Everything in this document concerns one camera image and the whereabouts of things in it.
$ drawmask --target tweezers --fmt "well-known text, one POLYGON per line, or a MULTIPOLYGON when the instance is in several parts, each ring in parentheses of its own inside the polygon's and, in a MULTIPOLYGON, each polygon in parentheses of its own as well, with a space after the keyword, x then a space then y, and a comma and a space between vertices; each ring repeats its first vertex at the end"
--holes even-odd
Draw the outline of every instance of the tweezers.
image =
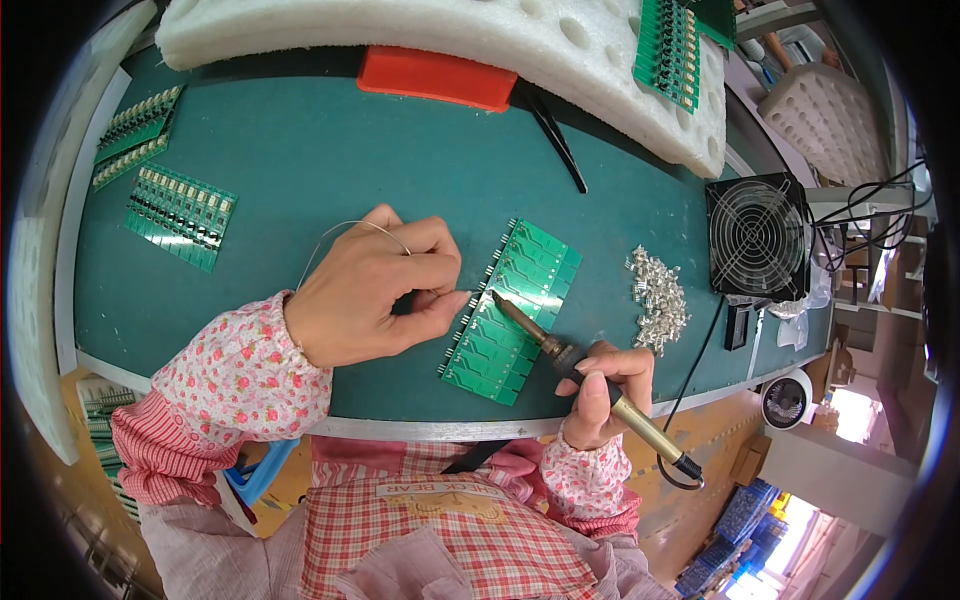
POLYGON ((553 149, 560 155, 561 160, 566 165, 566 170, 570 172, 570 176, 573 178, 573 182, 577 184, 577 189, 580 190, 581 194, 586 194, 587 182, 584 181, 584 176, 580 174, 580 169, 577 168, 577 163, 573 160, 570 148, 566 145, 564 134, 560 131, 560 126, 557 125, 557 120, 547 110, 539 95, 527 94, 526 100, 527 104, 530 105, 531 112, 534 113, 534 118, 537 119, 537 123, 543 130, 543 134, 553 144, 553 149))

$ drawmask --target foam with holes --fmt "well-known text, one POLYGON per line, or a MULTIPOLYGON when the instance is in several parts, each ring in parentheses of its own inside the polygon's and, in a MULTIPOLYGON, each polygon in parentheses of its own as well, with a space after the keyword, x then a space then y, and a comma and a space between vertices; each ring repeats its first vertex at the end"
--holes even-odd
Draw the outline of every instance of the foam with holes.
POLYGON ((829 180, 857 186, 889 177, 870 96, 837 69, 790 69, 757 112, 829 180))
POLYGON ((724 165, 723 56, 700 38, 699 108, 635 84, 628 0, 173 0, 156 45, 173 69, 310 46, 381 44, 503 67, 606 121, 667 162, 724 165))

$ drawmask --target person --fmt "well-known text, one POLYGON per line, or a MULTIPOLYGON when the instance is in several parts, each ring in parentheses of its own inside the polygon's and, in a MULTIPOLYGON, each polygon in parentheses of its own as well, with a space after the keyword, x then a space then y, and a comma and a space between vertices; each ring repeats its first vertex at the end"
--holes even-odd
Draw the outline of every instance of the person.
POLYGON ((234 465, 242 442, 302 435, 328 413, 334 368, 442 336, 468 301, 440 218, 404 224, 382 204, 364 221, 296 293, 216 317, 142 401, 114 411, 119 478, 166 595, 672 598, 637 548, 640 498, 623 486, 626 427, 604 379, 649 413, 654 361, 643 348, 590 348, 579 391, 557 386, 578 395, 547 445, 514 440, 476 471, 444 475, 470 444, 312 436, 310 489, 272 536, 226 517, 214 471, 234 465), (415 290, 412 312, 391 314, 415 290))

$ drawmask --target red checkered apron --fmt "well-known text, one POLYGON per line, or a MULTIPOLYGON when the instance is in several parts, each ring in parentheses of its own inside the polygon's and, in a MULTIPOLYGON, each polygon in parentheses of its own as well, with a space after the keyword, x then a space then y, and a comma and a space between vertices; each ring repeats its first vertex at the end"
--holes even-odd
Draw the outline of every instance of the red checkered apron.
MULTIPOLYGON (((415 448, 407 456, 419 455, 417 466, 428 465, 433 473, 438 470, 433 470, 434 461, 438 465, 444 461, 449 464, 448 457, 439 455, 451 450, 454 455, 463 453, 458 444, 397 444, 393 449, 402 456, 404 446, 415 448), (428 446, 434 451, 426 457, 423 451, 428 446)), ((314 456, 320 458, 316 448, 314 456)), ((382 449, 387 451, 376 460, 390 454, 390 448, 384 444, 382 449)), ((466 574, 473 598, 536 598, 551 594, 585 600, 600 598, 592 588, 596 578, 589 566, 554 522, 492 484, 489 475, 388 475, 393 469, 385 466, 389 465, 362 466, 362 478, 357 479, 343 477, 348 470, 356 475, 356 465, 315 464, 315 475, 322 473, 319 483, 326 487, 311 488, 306 497, 306 540, 300 580, 303 596, 343 597, 334 584, 338 574, 380 544, 429 525, 466 574)))

